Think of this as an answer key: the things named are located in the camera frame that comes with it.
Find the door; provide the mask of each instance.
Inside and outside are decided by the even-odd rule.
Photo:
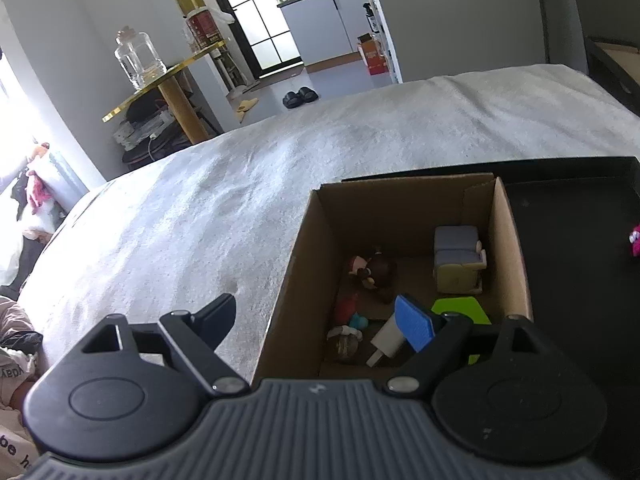
[[[255,78],[297,62],[300,54],[277,0],[217,0]]]
[[[358,37],[371,32],[366,11],[362,7],[365,3],[367,0],[335,0],[354,52],[358,51]]]
[[[301,0],[282,12],[305,65],[353,52],[334,0]]]

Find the screw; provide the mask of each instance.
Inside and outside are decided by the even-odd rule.
[[[184,323],[191,326],[193,317],[191,317],[191,312],[189,312],[188,310],[184,310],[183,308],[172,310],[171,315],[177,317],[178,319],[181,319]]]
[[[386,387],[396,394],[410,394],[420,387],[420,383],[414,377],[399,376],[389,379]]]
[[[246,388],[246,383],[240,377],[220,377],[212,387],[221,395],[235,395]]]

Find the black slippers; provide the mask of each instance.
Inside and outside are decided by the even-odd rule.
[[[311,88],[303,86],[298,92],[287,92],[287,95],[282,99],[282,104],[291,110],[292,108],[298,108],[301,104],[311,103],[316,99],[318,99],[318,94]]]
[[[298,108],[303,103],[304,101],[302,100],[302,97],[300,97],[295,92],[287,92],[287,95],[282,98],[282,104],[284,104],[290,110],[292,108]]]
[[[302,97],[302,100],[305,103],[312,103],[316,99],[318,99],[318,94],[316,94],[311,88],[307,86],[303,86],[300,90],[298,90],[298,95]]]

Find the kitchen cabinet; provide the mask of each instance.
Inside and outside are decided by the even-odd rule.
[[[366,11],[362,7],[367,0],[334,0],[334,2],[351,43],[351,50],[357,52],[358,38],[371,32]]]
[[[282,13],[306,65],[353,52],[334,0],[300,0]]]
[[[300,0],[280,7],[302,61],[319,61],[358,51],[358,37],[370,32],[362,8],[367,0]]]

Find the shelf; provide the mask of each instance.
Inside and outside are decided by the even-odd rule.
[[[216,50],[217,48],[220,48],[221,46],[225,46],[225,41],[224,40],[223,41],[219,41],[216,44],[213,44],[211,46],[208,46],[207,48],[203,48],[201,51],[196,52],[195,54],[193,54],[193,56],[188,57],[183,62],[180,62],[180,63],[172,66],[169,70],[167,70],[166,74],[161,75],[158,79],[155,79],[154,81],[149,83],[144,88],[141,88],[140,90],[138,90],[132,96],[127,97],[123,102],[121,102],[121,104],[119,106],[115,107],[113,110],[111,110],[111,112],[106,114],[102,118],[102,122],[106,123],[107,121],[110,121],[117,114],[119,114],[120,112],[123,112],[124,110],[126,110],[136,99],[142,97],[144,94],[146,94],[150,90],[159,87],[164,81],[166,81],[170,77],[173,77],[178,72],[180,72],[180,70],[183,70],[183,69],[187,68],[194,61],[197,61],[201,57],[204,57],[207,54],[210,54],[212,51]]]

